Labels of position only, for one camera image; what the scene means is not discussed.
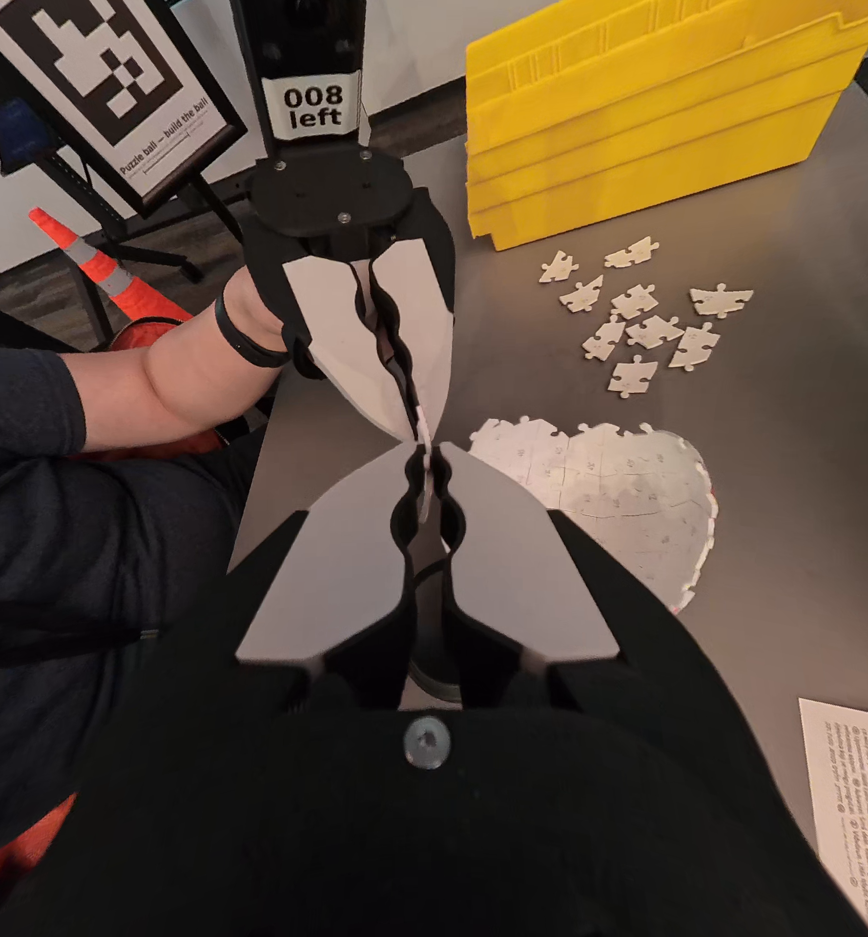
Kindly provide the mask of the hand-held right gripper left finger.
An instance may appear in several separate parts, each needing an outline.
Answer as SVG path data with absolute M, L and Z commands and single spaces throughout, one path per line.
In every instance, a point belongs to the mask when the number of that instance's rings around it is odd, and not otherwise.
M 416 636 L 409 545 L 428 451 L 402 443 L 310 509 L 248 630 L 238 662 L 343 679 L 361 707 L 397 707 Z

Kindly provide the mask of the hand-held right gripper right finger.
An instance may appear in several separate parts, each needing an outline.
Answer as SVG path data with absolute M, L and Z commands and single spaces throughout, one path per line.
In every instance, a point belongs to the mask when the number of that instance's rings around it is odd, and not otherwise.
M 464 707 L 496 707 L 524 672 L 608 662 L 620 648 L 551 512 L 444 442 L 434 456 L 445 547 L 441 632 Z

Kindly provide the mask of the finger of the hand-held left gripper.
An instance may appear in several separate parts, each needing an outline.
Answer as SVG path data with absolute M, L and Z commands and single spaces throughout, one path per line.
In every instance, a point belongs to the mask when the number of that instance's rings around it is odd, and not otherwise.
M 422 253 L 385 252 L 377 261 L 378 288 L 391 298 L 398 323 L 393 345 L 408 358 L 407 390 L 422 372 L 424 295 Z M 360 319 L 361 284 L 349 264 L 303 256 L 284 264 L 284 275 L 310 333 L 314 362 L 356 409 L 401 441 L 420 439 L 417 404 L 406 403 L 382 363 L 376 334 Z
M 370 293 L 403 375 L 409 421 L 434 438 L 447 402 L 454 316 L 423 239 L 396 240 L 370 264 Z

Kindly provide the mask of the partly built puzzle ball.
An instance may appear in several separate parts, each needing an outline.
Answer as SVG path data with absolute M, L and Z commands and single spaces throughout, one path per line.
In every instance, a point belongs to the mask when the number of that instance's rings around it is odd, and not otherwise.
M 672 613 L 695 597 L 714 545 L 718 503 L 699 452 L 642 424 L 579 425 L 568 436 L 541 419 L 488 419 L 471 455 L 558 509 Z

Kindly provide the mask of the single curved jigsaw piece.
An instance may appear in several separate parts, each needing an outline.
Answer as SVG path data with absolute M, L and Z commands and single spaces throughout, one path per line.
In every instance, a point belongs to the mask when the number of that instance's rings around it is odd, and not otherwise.
M 424 408 L 420 403 L 416 406 L 416 416 L 418 439 L 424 448 L 424 456 L 422 461 L 424 469 L 424 486 L 418 507 L 418 522 L 419 525 L 423 525 L 428 521 L 431 500 L 433 498 L 433 444 L 432 434 L 428 425 L 428 419 Z

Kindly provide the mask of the pile of white puzzle pieces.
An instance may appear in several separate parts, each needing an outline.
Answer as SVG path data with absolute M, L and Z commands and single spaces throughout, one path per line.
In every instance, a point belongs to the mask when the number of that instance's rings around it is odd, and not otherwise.
M 603 270 L 609 272 L 635 268 L 651 261 L 660 244 L 651 236 L 643 237 L 628 247 L 604 255 Z M 543 286 L 569 285 L 558 296 L 559 304 L 571 315 L 590 314 L 604 291 L 604 273 L 587 282 L 573 280 L 579 263 L 564 250 L 557 249 L 553 258 L 542 263 L 538 283 Z M 660 301 L 655 284 L 637 283 L 609 300 L 609 309 L 593 333 L 581 344 L 584 360 L 599 365 L 610 362 L 622 348 L 630 349 L 624 359 L 613 362 L 606 390 L 625 400 L 650 390 L 659 368 L 690 374 L 709 361 L 721 335 L 716 323 L 745 310 L 756 295 L 753 289 L 728 287 L 718 283 L 712 288 L 691 287 L 688 290 L 691 312 L 697 322 L 682 323 L 678 316 L 665 317 L 657 310 Z M 664 352 L 661 359 L 646 354 Z

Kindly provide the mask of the person's left forearm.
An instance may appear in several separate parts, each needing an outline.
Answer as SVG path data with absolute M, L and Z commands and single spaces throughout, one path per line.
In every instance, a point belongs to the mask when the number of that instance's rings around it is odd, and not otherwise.
M 83 407 L 85 452 L 170 443 L 225 424 L 278 374 L 229 345 L 212 307 L 153 345 L 61 360 Z

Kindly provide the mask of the black round ball stand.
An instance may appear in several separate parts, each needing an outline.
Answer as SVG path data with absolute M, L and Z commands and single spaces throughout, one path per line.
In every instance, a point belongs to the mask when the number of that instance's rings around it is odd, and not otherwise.
M 443 709 L 460 709 L 459 676 L 444 644 L 442 631 L 442 577 L 447 564 L 442 557 L 414 577 L 416 634 L 408 676 L 415 695 Z

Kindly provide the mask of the person's left hand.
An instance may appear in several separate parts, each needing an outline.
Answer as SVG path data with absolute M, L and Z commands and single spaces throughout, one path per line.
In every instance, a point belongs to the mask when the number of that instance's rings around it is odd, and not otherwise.
M 222 296 L 229 321 L 239 333 L 266 350 L 287 350 L 284 324 L 264 303 L 247 266 L 232 274 Z

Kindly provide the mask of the black wristband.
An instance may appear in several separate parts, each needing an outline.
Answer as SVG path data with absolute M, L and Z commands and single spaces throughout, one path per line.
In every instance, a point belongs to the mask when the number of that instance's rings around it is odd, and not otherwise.
M 279 369 L 291 361 L 292 355 L 285 350 L 268 349 L 248 335 L 242 333 L 231 321 L 225 305 L 225 292 L 215 301 L 215 321 L 227 344 L 247 363 L 262 369 Z

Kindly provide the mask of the black sign stand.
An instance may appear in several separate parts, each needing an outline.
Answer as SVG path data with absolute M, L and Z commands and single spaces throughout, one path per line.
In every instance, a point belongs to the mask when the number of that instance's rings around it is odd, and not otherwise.
M 96 228 L 84 234 L 73 227 L 77 236 L 110 257 L 123 263 L 134 262 L 178 271 L 189 283 L 198 284 L 204 274 L 192 256 L 174 247 L 173 241 L 153 247 L 147 238 L 160 235 L 172 237 L 183 233 L 188 248 L 199 246 L 202 234 L 213 235 L 213 241 L 239 256 L 242 246 L 240 218 L 242 204 L 248 200 L 253 168 L 238 170 L 214 182 L 195 172 L 175 192 L 145 214 L 124 212 L 111 204 L 108 196 L 96 186 L 96 173 L 81 158 L 70 159 L 53 154 L 36 159 L 32 166 L 68 196 L 71 204 L 82 210 Z

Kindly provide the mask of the white task sign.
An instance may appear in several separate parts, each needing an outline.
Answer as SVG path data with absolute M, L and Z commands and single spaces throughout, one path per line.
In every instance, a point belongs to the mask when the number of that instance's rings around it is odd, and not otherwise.
M 11 98 L 139 214 L 248 131 L 166 2 L 0 1 Z

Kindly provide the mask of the yellow plastic bin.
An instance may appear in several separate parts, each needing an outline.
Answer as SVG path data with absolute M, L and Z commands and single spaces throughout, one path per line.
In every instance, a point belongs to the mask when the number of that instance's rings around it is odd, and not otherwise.
M 467 205 L 496 250 L 808 158 L 868 1 L 557 2 L 466 51 Z

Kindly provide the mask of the blue box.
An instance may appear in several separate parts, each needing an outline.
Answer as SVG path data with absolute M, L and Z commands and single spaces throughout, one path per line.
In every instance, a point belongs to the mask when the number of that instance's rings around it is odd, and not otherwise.
M 22 98 L 0 102 L 0 174 L 9 176 L 57 154 L 60 138 Z

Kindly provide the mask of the white instruction leaflet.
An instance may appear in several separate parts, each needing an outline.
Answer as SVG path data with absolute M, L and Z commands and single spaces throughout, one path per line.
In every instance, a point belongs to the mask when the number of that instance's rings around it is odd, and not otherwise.
M 799 706 L 817 854 L 868 926 L 868 712 Z

